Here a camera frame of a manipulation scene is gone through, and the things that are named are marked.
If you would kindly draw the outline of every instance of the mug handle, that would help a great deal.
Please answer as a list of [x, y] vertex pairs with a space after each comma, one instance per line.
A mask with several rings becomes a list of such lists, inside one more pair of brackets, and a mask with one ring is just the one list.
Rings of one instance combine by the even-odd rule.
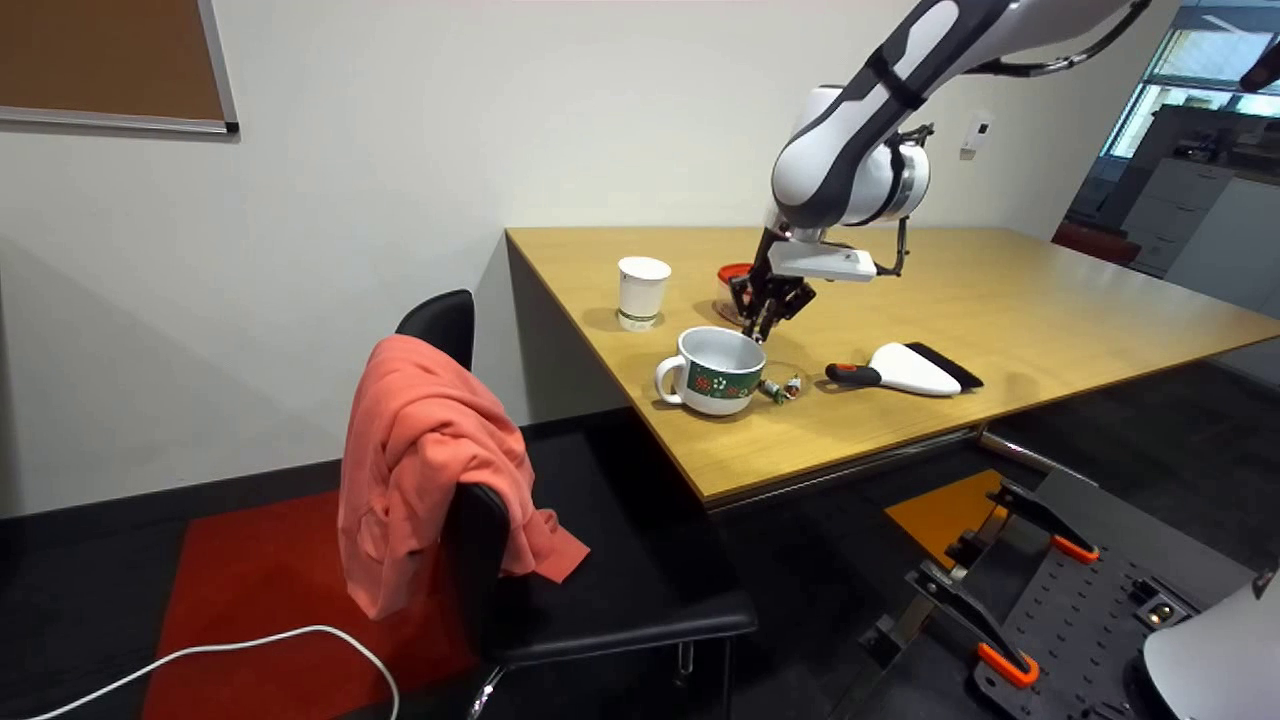
[[658, 389], [658, 397], [663, 402], [669, 402], [672, 405], [684, 405], [685, 401], [676, 393], [667, 393], [662, 389], [662, 380], [667, 378], [667, 373], [675, 370], [676, 368], [685, 366], [685, 357], [682, 355], [676, 355], [675, 357], [667, 357], [662, 363], [658, 363], [658, 369], [653, 374], [653, 387]]

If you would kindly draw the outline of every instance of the orange pad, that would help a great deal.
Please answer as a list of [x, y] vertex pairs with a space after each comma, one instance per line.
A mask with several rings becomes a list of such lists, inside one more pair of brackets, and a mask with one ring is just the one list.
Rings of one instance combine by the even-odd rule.
[[1062, 536], [1053, 536], [1053, 538], [1050, 542], [1053, 543], [1053, 547], [1061, 550], [1062, 555], [1066, 555], [1068, 557], [1078, 562], [1092, 565], [1098, 560], [1100, 553], [1098, 548], [1096, 547], [1093, 550], [1084, 550], [1083, 547], [1064, 538]]
[[1032, 660], [1032, 656], [1025, 652], [1023, 653], [1023, 660], [1030, 666], [1030, 670], [1027, 673], [1015, 667], [1005, 660], [1005, 656], [996, 652], [996, 648], [987, 643], [978, 643], [978, 659], [989, 665], [996, 673], [1000, 673], [1001, 678], [1009, 680], [1018, 689], [1029, 688], [1039, 678], [1039, 664]]
[[[332, 625], [387, 664], [401, 693], [476, 662], [443, 562], [417, 578], [412, 602], [374, 623], [347, 596], [338, 559], [337, 491], [193, 520], [156, 657]], [[390, 697], [387, 682], [338, 638], [307, 634], [237, 652], [193, 655], [156, 670], [143, 720], [337, 717]]]
[[950, 570], [955, 561], [947, 557], [947, 546], [965, 530], [978, 530], [996, 503], [988, 492], [1000, 489], [1000, 473], [987, 470], [954, 482], [922, 496], [900, 502], [886, 512], [902, 527], [933, 560]]

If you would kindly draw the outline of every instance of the pink sweater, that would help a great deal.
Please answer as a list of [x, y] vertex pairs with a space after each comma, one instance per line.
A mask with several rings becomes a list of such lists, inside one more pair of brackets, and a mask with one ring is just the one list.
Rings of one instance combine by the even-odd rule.
[[347, 591], [372, 619], [408, 602], [424, 550], [440, 537], [454, 483], [502, 498], [504, 573], [562, 582], [588, 553], [550, 510], [535, 510], [534, 470], [498, 398], [448, 355], [407, 336], [374, 347], [351, 407], [338, 543]]

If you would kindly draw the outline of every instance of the chair backrest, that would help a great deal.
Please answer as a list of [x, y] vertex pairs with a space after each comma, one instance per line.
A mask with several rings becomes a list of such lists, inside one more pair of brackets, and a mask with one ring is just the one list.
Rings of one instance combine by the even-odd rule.
[[[456, 290], [410, 310], [396, 333], [422, 340], [470, 370], [475, 318], [471, 292]], [[509, 532], [507, 507], [495, 492], [475, 483], [458, 483], [440, 534], [440, 550], [457, 593], [463, 630], [476, 653], [484, 648]]]

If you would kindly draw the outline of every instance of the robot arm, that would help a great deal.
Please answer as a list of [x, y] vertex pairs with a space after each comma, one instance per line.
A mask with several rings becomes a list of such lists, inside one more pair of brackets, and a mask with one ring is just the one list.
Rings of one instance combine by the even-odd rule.
[[[1036, 77], [1075, 67], [1124, 33], [1151, 0], [1082, 53], [1051, 63], [1002, 55], [1089, 32], [1129, 0], [922, 0], [845, 86], [814, 90], [773, 167], [773, 199], [751, 273], [733, 286], [744, 332], [758, 340], [800, 311], [804, 278], [869, 281], [900, 274], [906, 218], [924, 199], [932, 126], [897, 132], [943, 82], [961, 73]], [[826, 229], [899, 220], [892, 268], [865, 251], [823, 242]]]

